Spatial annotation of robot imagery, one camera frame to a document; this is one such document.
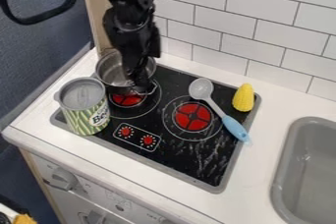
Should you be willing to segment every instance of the gray wall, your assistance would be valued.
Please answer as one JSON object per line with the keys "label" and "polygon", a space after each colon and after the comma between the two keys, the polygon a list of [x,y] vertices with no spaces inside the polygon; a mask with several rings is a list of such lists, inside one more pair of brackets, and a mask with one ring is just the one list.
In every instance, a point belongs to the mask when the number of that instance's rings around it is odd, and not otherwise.
{"label": "gray wall", "polygon": [[[64,0],[10,0],[30,16]],[[57,18],[22,27],[0,10],[0,120],[92,41],[84,0]],[[27,208],[39,224],[58,223],[18,150],[0,138],[0,195]]]}

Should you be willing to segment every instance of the gray sink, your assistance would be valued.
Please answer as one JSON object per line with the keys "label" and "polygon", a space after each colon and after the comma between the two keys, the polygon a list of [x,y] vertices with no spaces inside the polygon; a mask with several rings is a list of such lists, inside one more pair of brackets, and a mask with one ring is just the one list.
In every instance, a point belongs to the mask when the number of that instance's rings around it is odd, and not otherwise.
{"label": "gray sink", "polygon": [[336,224],[336,123],[303,118],[290,128],[271,189],[290,224]]}

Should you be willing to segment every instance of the tin can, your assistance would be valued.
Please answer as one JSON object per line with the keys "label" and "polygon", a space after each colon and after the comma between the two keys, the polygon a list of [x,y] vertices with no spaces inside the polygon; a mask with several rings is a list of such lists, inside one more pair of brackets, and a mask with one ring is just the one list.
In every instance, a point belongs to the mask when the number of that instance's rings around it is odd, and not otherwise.
{"label": "tin can", "polygon": [[105,86],[93,78],[79,78],[66,83],[55,94],[70,129],[77,135],[90,136],[110,122]]}

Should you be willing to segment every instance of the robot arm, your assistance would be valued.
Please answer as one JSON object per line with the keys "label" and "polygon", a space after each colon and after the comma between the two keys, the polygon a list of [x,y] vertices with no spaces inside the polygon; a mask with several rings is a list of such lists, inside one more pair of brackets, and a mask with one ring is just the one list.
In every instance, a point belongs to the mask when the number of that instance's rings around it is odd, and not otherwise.
{"label": "robot arm", "polygon": [[[153,22],[154,0],[109,0],[112,8],[103,18],[103,26],[112,43],[123,56],[123,67],[141,92],[151,89],[145,66],[148,56],[160,57],[160,36]],[[76,0],[66,0],[60,7],[29,17],[18,18],[7,0],[0,0],[4,13],[21,25],[32,25],[60,15],[72,8]]]}

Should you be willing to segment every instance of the toy stove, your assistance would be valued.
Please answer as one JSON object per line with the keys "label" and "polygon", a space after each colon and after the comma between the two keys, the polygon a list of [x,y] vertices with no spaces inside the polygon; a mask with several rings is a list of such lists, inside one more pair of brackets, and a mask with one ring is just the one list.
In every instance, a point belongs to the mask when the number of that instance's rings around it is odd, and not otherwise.
{"label": "toy stove", "polygon": [[[212,193],[222,192],[243,144],[205,102],[188,96],[196,77],[158,67],[154,79],[157,88],[151,95],[109,95],[111,123],[86,139]],[[260,99],[255,97],[251,113],[242,113],[231,105],[235,92],[214,84],[212,97],[248,129]],[[69,130],[60,110],[51,121]]]}

